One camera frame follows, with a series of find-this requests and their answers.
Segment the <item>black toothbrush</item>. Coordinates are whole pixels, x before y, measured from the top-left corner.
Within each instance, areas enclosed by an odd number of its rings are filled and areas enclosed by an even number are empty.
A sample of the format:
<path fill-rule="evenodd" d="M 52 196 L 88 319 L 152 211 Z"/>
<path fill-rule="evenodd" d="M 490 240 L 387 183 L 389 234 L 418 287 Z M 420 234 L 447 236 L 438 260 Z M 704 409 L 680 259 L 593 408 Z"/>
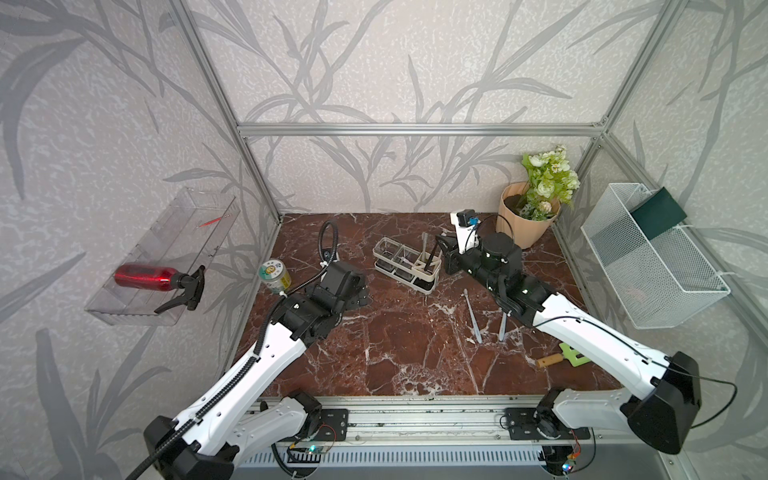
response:
<path fill-rule="evenodd" d="M 436 241 L 436 242 L 435 242 L 435 244 L 434 244 L 434 246 L 433 246 L 433 248 L 432 248 L 432 249 L 431 249 L 431 251 L 430 251 L 430 254 L 429 254 L 429 255 L 428 255 L 428 257 L 427 257 L 427 261 L 426 261 L 426 263 L 425 263 L 425 267 L 424 267 L 424 268 L 425 268 L 425 270 L 429 270 L 429 269 L 430 269 L 430 266 L 432 265 L 433 259 L 434 259 L 434 257 L 435 257 L 435 254 L 436 254 L 436 252 L 437 252 L 437 250 L 438 250 L 438 249 L 439 249 L 439 244 L 438 244 L 438 242 Z"/>

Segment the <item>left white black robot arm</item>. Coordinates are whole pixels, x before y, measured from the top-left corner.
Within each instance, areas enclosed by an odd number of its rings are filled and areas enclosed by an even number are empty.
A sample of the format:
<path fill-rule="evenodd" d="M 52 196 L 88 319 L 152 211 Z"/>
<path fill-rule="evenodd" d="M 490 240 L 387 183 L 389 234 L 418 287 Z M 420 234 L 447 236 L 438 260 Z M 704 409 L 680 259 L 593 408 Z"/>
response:
<path fill-rule="evenodd" d="M 257 341 L 229 371 L 175 417 L 158 416 L 146 427 L 148 455 L 129 478 L 154 468 L 164 479 L 228 479 L 254 453 L 305 436 L 309 417 L 322 409 L 308 394 L 291 394 L 253 417 L 246 413 L 346 312 L 369 302 L 364 274 L 342 261 L 328 264 L 318 282 L 281 296 Z"/>

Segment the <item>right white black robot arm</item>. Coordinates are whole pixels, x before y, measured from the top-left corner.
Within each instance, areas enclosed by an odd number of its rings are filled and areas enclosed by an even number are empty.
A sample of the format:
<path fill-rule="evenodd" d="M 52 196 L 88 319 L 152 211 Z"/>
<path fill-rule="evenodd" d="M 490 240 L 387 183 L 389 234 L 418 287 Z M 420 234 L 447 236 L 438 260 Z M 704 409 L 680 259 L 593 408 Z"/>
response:
<path fill-rule="evenodd" d="M 504 233 L 481 241 L 473 234 L 439 235 L 444 270 L 465 272 L 502 312 L 523 326 L 575 349 L 620 383 L 610 391 L 555 388 L 536 407 L 538 431 L 556 439 L 565 429 L 631 432 L 657 451 L 681 452 L 690 431 L 700 427 L 704 377 L 683 352 L 666 355 L 592 317 L 551 285 L 524 272 L 521 251 Z"/>

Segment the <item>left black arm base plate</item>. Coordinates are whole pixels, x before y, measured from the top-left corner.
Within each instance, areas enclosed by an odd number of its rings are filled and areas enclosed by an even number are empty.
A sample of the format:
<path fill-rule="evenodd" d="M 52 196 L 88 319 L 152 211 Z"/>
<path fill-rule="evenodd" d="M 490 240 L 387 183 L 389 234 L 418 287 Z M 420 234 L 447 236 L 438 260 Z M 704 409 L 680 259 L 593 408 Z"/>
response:
<path fill-rule="evenodd" d="M 325 408 L 312 413 L 298 433 L 280 439 L 280 442 L 339 442 L 345 441 L 349 427 L 348 409 Z"/>

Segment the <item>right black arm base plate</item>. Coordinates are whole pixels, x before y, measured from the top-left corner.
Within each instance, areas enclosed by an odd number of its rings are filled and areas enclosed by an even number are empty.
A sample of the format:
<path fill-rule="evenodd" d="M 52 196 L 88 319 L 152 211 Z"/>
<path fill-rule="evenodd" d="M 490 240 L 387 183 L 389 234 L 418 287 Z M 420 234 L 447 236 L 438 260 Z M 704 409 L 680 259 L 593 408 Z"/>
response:
<path fill-rule="evenodd" d="M 500 425 L 508 432 L 511 440 L 589 440 L 592 435 L 588 428 L 568 428 L 552 413 L 539 412 L 536 408 L 506 408 Z"/>

